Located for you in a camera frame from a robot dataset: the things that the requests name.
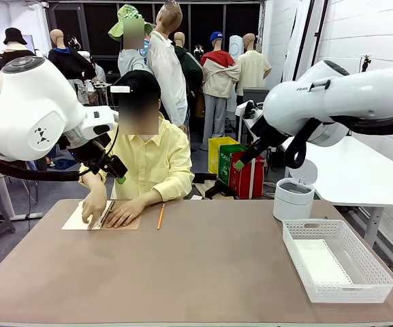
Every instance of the brown table top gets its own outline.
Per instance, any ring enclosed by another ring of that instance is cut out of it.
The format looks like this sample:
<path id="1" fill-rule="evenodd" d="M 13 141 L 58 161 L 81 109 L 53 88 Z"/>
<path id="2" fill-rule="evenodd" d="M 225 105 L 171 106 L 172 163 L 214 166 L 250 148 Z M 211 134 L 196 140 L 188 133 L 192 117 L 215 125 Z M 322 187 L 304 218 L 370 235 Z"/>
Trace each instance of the brown table top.
<path id="1" fill-rule="evenodd" d="M 383 304 L 313 304 L 269 200 L 200 200 L 144 212 L 138 230 L 61 230 L 61 200 L 0 264 L 0 322 L 154 326 L 393 324 Z M 324 201 L 312 217 L 342 219 Z"/>

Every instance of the yellow pencil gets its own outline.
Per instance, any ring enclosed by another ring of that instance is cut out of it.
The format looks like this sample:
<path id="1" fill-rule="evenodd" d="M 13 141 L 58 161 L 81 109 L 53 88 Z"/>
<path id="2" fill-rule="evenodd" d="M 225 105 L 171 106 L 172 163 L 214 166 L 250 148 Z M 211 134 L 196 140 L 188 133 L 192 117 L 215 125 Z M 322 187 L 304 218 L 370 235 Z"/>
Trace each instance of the yellow pencil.
<path id="1" fill-rule="evenodd" d="M 158 218 L 158 225 L 157 225 L 158 230 L 160 229 L 161 222 L 163 221 L 163 213 L 164 213 L 164 203 L 163 206 L 161 207 L 160 218 Z"/>

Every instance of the robotic arm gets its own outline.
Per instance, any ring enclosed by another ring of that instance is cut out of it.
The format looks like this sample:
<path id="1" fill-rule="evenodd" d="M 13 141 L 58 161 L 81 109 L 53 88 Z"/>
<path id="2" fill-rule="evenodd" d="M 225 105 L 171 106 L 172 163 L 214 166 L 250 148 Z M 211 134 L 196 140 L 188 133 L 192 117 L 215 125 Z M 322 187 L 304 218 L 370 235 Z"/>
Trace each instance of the robotic arm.
<path id="1" fill-rule="evenodd" d="M 285 152 L 288 167 L 299 168 L 306 142 L 331 146 L 350 130 L 393 134 L 393 68 L 349 75 L 331 61 L 320 61 L 299 80 L 278 84 L 255 111 L 251 131 L 258 139 L 236 167 L 241 169 L 269 146 L 294 136 Z"/>
<path id="2" fill-rule="evenodd" d="M 75 159 L 90 167 L 93 173 L 102 169 L 122 178 L 127 168 L 118 157 L 107 156 L 105 144 L 96 140 L 114 129 L 116 114 L 107 106 L 84 107 L 80 104 L 71 85 L 48 60 L 39 57 L 16 59 L 3 68 L 0 157 L 8 161 L 39 159 L 63 136 Z M 0 163 L 0 170 L 6 170 L 1 164 L 4 165 Z M 13 171 L 1 172 L 14 176 Z M 23 174 L 24 178 L 33 175 L 28 179 L 36 180 L 78 180 L 78 172 Z"/>

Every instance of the spiral binding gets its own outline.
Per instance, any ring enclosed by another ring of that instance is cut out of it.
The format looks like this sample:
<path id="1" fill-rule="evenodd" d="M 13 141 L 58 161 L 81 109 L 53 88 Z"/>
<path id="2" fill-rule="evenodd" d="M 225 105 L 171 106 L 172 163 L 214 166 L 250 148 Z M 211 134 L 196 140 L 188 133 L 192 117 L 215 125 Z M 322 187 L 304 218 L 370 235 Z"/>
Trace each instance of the spiral binding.
<path id="1" fill-rule="evenodd" d="M 108 214 L 113 209 L 113 206 L 114 206 L 115 202 L 116 201 L 112 200 L 112 203 L 110 203 L 110 206 L 108 207 L 106 213 L 104 214 L 104 216 L 101 219 L 101 225 L 99 226 L 99 228 L 103 228 L 103 226 L 107 223 Z"/>

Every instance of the green bag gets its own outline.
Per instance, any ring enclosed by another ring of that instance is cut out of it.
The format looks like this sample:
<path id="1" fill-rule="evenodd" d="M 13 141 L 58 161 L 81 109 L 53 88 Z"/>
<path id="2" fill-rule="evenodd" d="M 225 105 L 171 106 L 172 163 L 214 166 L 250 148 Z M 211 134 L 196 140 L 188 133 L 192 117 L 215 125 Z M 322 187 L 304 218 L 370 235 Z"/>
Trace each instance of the green bag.
<path id="1" fill-rule="evenodd" d="M 225 185 L 230 182 L 231 154 L 246 151 L 242 144 L 221 145 L 219 147 L 219 169 L 217 178 Z"/>

